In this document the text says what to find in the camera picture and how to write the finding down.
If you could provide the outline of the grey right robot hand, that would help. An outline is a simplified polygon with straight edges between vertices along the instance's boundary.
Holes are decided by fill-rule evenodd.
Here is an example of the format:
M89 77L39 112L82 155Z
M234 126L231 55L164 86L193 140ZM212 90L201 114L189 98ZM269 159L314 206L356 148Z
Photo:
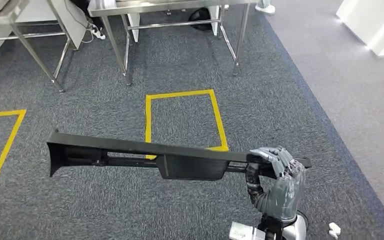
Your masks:
M294 220L305 190L305 166L281 146L252 149L247 162L245 180L254 207L281 222ZM267 192L260 183L260 176L267 176L266 166L275 179Z

